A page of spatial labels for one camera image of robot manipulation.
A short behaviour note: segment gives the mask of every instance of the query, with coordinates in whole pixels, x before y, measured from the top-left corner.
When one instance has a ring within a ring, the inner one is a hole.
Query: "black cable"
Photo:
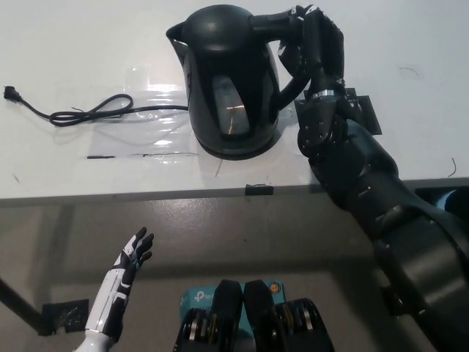
[[[47,115],[39,110],[36,110],[30,103],[25,101],[20,93],[12,87],[6,86],[3,94],[4,98],[17,103],[22,103],[26,108],[33,111],[36,115],[49,120],[52,125],[57,127],[67,127],[77,125],[86,121],[93,121],[102,119],[104,117],[121,117],[124,114],[132,114],[133,112],[152,111],[152,110],[188,110],[187,106],[181,105],[155,105],[155,106],[142,106],[141,108],[133,108],[133,99],[129,94],[116,94],[104,100],[100,105],[89,111],[58,111],[53,114]],[[120,109],[99,111],[111,101],[116,99],[127,99],[129,103]]]

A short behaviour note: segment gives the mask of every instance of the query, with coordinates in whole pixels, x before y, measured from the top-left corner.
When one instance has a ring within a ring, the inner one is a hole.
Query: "tabletop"
[[[144,73],[146,94],[183,87],[165,32],[214,3],[3,1],[1,85],[15,86],[49,113],[71,106],[90,109],[125,91],[133,71]],[[256,15],[295,5],[286,0],[230,3]],[[401,179],[414,186],[467,184],[469,3],[319,0],[316,5],[344,32],[345,81],[371,98],[383,131],[375,138],[396,160]],[[278,60],[277,66],[284,86],[288,73]],[[273,186],[274,194],[318,189],[298,152],[295,117],[284,118],[290,121],[277,143],[245,161],[208,155],[193,133],[184,155],[89,159],[97,129],[106,126],[55,128],[25,107],[1,100],[0,205],[243,195],[246,185],[259,184]]]

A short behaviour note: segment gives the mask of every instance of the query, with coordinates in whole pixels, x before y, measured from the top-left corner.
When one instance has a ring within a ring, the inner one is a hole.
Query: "white robotic hand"
[[[122,319],[137,270],[152,256],[154,235],[147,228],[134,235],[108,271],[86,322],[86,338],[77,352],[107,352],[119,341]]]

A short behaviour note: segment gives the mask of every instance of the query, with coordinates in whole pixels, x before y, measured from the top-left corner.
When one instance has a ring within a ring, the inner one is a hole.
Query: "black electric kettle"
[[[167,31],[184,70],[193,131],[210,153],[249,157],[265,149],[278,112],[305,88],[300,31],[293,21],[289,12],[254,16],[214,5]],[[268,45],[274,40],[283,40],[279,53],[295,61],[287,67],[294,77],[281,92]]]

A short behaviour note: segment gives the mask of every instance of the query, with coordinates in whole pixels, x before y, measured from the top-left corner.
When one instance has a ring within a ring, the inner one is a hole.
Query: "kettle spout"
[[[166,36],[173,45],[174,51],[176,51],[177,58],[179,59],[181,65],[184,64],[184,58],[186,54],[189,52],[189,47],[186,43],[182,41],[182,28],[184,26],[184,22],[177,24],[174,27],[171,27],[166,32]]]

